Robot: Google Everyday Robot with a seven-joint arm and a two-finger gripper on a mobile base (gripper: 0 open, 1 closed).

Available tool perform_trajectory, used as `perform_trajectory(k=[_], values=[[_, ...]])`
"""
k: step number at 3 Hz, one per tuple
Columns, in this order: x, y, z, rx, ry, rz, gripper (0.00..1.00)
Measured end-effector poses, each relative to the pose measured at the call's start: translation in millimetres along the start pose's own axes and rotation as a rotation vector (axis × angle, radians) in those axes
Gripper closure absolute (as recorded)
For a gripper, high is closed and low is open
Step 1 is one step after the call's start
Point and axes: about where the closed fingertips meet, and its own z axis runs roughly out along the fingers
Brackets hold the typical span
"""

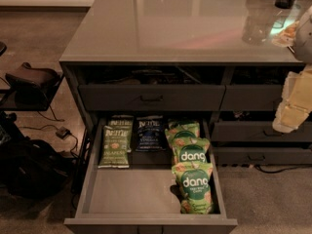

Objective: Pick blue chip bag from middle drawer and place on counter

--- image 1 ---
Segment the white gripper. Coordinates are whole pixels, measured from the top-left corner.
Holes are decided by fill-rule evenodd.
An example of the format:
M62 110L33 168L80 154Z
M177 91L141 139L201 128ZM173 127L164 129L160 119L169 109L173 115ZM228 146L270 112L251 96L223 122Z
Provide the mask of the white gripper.
M308 118L311 110L312 65L306 65L300 73L288 74L272 128L280 133L291 133Z

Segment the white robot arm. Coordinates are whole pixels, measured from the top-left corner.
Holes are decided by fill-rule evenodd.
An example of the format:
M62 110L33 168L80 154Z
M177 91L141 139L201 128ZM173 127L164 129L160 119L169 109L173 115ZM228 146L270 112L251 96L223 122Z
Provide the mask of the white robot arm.
M276 34L272 43L289 48L297 60L305 63L299 73L289 72L272 123L275 131L287 134L297 130L312 112L312 7Z

